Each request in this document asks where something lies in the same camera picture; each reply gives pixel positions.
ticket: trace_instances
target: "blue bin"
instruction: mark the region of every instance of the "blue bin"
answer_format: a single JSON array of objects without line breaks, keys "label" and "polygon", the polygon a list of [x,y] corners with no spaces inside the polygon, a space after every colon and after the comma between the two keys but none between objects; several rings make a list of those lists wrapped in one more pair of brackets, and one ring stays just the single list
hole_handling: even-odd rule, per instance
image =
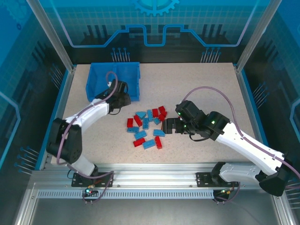
[{"label": "blue bin", "polygon": [[[106,73],[113,71],[118,76],[118,80],[128,84],[128,94],[131,101],[140,100],[139,79],[140,63],[139,62],[106,62],[106,63],[91,63],[88,81],[86,84],[86,94],[91,102],[95,96],[108,88],[106,83]],[[114,75],[110,74],[109,81],[114,79]]]}]

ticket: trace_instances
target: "red block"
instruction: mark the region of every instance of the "red block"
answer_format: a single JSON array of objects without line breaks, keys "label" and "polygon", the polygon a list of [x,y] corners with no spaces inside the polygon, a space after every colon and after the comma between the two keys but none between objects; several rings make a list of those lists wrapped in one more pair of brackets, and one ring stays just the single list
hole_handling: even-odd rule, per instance
[{"label": "red block", "polygon": [[158,117],[158,109],[152,109],[153,117]]},{"label": "red block", "polygon": [[160,121],[162,121],[162,122],[165,121],[165,117],[164,117],[163,114],[160,114],[160,115],[158,116],[158,119],[159,119]]},{"label": "red block", "polygon": [[163,106],[159,107],[158,110],[160,111],[160,113],[162,114],[163,112],[165,112],[165,108]]},{"label": "red block", "polygon": [[156,147],[157,147],[158,149],[162,149],[162,148],[163,148],[159,136],[156,136],[156,137],[154,138],[154,141],[155,141]]},{"label": "red block", "polygon": [[139,127],[141,127],[143,125],[143,123],[138,115],[135,115],[133,118],[135,119],[135,121]]},{"label": "red block", "polygon": [[135,147],[137,147],[137,146],[142,145],[144,142],[146,142],[146,141],[145,141],[145,138],[141,138],[141,139],[139,139],[139,140],[134,141],[134,142],[133,142],[133,145],[134,145]]},{"label": "red block", "polygon": [[167,112],[166,111],[164,111],[164,112],[161,112],[161,114],[164,116],[164,117],[167,117]]},{"label": "red block", "polygon": [[133,127],[133,118],[128,118],[127,119],[127,128],[132,128]]}]

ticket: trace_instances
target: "glass panel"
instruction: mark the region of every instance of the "glass panel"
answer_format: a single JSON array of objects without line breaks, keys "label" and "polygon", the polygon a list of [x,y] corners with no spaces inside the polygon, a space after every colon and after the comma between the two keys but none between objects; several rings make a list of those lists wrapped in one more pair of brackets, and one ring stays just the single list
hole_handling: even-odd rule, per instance
[{"label": "glass panel", "polygon": [[[299,9],[300,2],[297,0],[281,2],[245,66],[245,73],[269,146],[285,153],[298,171],[300,170]],[[299,184],[299,181],[293,180],[293,183]],[[299,214],[299,190],[289,190],[287,194],[292,200],[290,201],[292,208]]]},{"label": "glass panel", "polygon": [[13,224],[66,69],[26,1],[0,1],[0,21],[0,218]]},{"label": "glass panel", "polygon": [[269,0],[41,3],[75,64],[236,62]]}]

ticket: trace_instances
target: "blue gear icon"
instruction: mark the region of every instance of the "blue gear icon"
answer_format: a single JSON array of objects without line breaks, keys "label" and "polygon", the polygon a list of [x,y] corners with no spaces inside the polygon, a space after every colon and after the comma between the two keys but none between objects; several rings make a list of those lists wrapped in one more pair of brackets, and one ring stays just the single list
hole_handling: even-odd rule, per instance
[{"label": "blue gear icon", "polygon": [[132,0],[135,5],[135,9],[139,9],[141,13],[146,15],[156,16],[157,14],[163,15],[163,13],[169,13],[169,9],[174,9],[175,4],[179,3],[179,0]]},{"label": "blue gear icon", "polygon": [[28,13],[26,0],[0,0],[0,7],[5,6],[14,20],[20,23]]}]

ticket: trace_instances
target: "speckled tabletop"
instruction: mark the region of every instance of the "speckled tabletop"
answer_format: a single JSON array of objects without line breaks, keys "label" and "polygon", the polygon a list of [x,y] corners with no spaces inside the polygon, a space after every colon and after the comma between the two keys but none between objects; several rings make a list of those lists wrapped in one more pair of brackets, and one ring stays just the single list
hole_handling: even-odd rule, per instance
[{"label": "speckled tabletop", "polygon": [[[78,65],[68,97],[64,118],[89,104],[85,86],[90,65]],[[163,149],[135,148],[133,134],[126,132],[127,118],[137,111],[164,105],[168,118],[176,117],[175,105],[198,86],[211,86],[224,92],[231,100],[240,128],[254,137],[246,106],[231,63],[169,63],[141,64],[140,101],[122,108],[120,114],[107,115],[94,123],[83,135],[83,153],[93,163],[204,163],[247,161],[239,153],[212,140],[193,142],[188,135],[172,134],[161,138]],[[218,111],[232,119],[228,103],[211,90],[198,90],[188,100],[205,113]],[[153,139],[150,123],[146,140]]]}]

